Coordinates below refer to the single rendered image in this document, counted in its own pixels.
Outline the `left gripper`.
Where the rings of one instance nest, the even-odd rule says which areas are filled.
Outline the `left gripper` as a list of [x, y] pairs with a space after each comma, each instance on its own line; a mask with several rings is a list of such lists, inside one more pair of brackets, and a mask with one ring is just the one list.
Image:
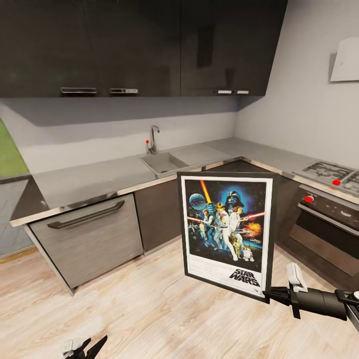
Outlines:
[[78, 348], [77, 350], [73, 351], [73, 355], [70, 357], [67, 357], [66, 359], [94, 359], [95, 356], [99, 353], [102, 346], [107, 341], [108, 337], [107, 335], [102, 338], [95, 346], [93, 346], [89, 351], [87, 351], [87, 356], [85, 357], [84, 349], [86, 346], [91, 342], [92, 338], [89, 338], [85, 342], [83, 342], [82, 347]]

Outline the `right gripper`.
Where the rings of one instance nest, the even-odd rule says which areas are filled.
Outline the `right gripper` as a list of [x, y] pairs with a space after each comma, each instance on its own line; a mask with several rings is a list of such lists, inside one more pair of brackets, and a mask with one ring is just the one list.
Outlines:
[[308, 311], [320, 315], [327, 315], [324, 296], [321, 290], [307, 288], [308, 291], [293, 290], [293, 285], [289, 282], [290, 288], [287, 287], [271, 287], [271, 292], [262, 291], [262, 293], [270, 299], [280, 302], [286, 306], [292, 305], [295, 318], [300, 318], [300, 311]]

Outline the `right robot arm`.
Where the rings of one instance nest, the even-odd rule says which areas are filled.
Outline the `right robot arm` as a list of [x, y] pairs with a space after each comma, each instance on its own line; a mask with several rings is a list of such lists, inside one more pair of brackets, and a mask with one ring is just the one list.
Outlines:
[[326, 292], [308, 288], [301, 269], [293, 262], [287, 265], [287, 272], [290, 288], [271, 287], [271, 292], [262, 293], [288, 307], [292, 305], [295, 318], [301, 319], [299, 309], [344, 321], [348, 317], [359, 332], [359, 291], [335, 289], [335, 292]]

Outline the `poster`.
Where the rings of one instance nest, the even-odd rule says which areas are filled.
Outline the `poster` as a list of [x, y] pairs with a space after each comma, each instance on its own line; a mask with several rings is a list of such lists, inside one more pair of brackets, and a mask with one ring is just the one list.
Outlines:
[[177, 172], [186, 276], [270, 304], [279, 177]]

